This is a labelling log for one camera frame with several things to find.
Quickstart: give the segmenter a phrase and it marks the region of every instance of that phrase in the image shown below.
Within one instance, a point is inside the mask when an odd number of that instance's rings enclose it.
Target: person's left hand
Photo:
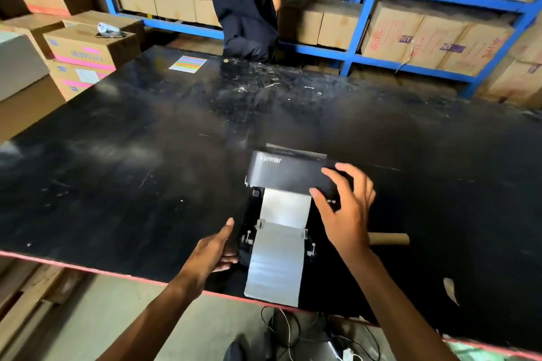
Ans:
[[[234,219],[229,218],[218,233],[201,239],[180,270],[180,276],[188,276],[196,282],[197,296],[212,272],[227,270],[238,261],[235,250],[226,246],[233,228]]]

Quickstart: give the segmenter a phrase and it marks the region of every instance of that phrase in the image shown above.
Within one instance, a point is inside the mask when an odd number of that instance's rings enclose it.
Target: shelf rack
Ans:
[[[132,16],[129,14],[122,13],[118,10],[118,7],[115,5],[113,0],[105,0],[107,2],[107,7],[110,10],[110,13],[127,16],[127,17],[136,17],[141,19],[139,16]],[[518,40],[519,36],[527,29],[536,19],[538,13],[542,10],[542,0],[536,0],[534,2],[520,2],[514,0],[434,0],[440,2],[455,3],[458,5],[465,6],[475,6],[482,8],[489,8],[500,10],[504,12],[511,12],[517,14],[518,20],[514,23],[514,33],[502,46],[502,48],[496,53],[495,57],[485,66],[485,68],[477,76],[466,76],[459,73],[451,73],[443,70],[436,69],[426,69],[424,67],[412,66],[412,65],[401,65],[401,63],[396,63],[387,60],[371,59],[362,56],[357,53],[356,50],[359,46],[360,39],[362,37],[363,30],[365,29],[365,24],[369,20],[369,15],[372,11],[375,0],[363,0],[362,12],[360,14],[356,29],[354,31],[352,40],[350,42],[348,50],[335,50],[327,49],[319,46],[310,46],[303,45],[299,43],[288,43],[280,42],[280,48],[283,50],[294,50],[299,53],[308,54],[311,56],[318,56],[328,59],[335,59],[342,61],[342,66],[340,69],[341,76],[347,76],[350,67],[353,63],[360,63],[363,65],[384,67],[391,70],[401,70],[405,72],[411,72],[416,74],[422,74],[425,76],[434,76],[444,79],[456,80],[458,82],[466,83],[466,88],[460,92],[461,97],[470,98],[473,96],[477,88],[485,80],[486,77],[495,69],[496,65],[502,60],[506,55],[510,47]],[[152,19],[152,18],[143,18],[143,22],[146,26],[173,30],[181,33],[194,34],[198,36],[206,36],[215,39],[222,39],[223,33],[221,30],[198,26],[198,25],[187,25],[185,23],[175,23],[165,20]]]

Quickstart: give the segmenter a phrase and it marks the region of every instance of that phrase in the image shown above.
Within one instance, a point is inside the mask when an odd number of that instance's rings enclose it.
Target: gray floor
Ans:
[[[96,359],[161,290],[160,286],[111,276],[89,277],[70,301],[58,309],[45,337],[33,347],[31,354],[24,355],[24,359]],[[261,361],[263,334],[267,327],[261,320],[260,311],[261,306],[256,303],[204,294],[186,310],[156,359],[222,361],[228,345],[235,337],[241,336],[248,347],[250,361]],[[272,313],[271,309],[266,309],[265,318]],[[318,324],[323,319],[313,323],[315,314],[301,312],[298,317],[302,337],[319,340],[317,331],[322,326]],[[375,356],[370,337],[359,325],[352,324],[347,331],[355,334],[355,339]],[[372,331],[383,350],[382,360],[393,361],[395,358],[381,330]],[[292,356],[295,361],[335,359],[327,344],[304,341],[296,345]],[[282,360],[289,360],[287,351],[282,354]]]

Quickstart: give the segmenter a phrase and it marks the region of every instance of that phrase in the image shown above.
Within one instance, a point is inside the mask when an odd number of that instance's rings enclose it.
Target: black table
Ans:
[[[542,350],[538,115],[204,53],[168,70],[181,54],[153,47],[0,148],[1,250],[168,282],[242,221],[254,148],[322,152],[374,180],[371,230],[410,235],[374,250],[433,327]],[[299,307],[375,321],[315,214]],[[246,277],[206,289],[243,297]]]

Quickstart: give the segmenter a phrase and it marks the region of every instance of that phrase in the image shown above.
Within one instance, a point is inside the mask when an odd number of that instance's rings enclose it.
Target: wooden pallet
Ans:
[[[0,257],[0,361],[12,361],[55,305],[64,303],[81,271]]]

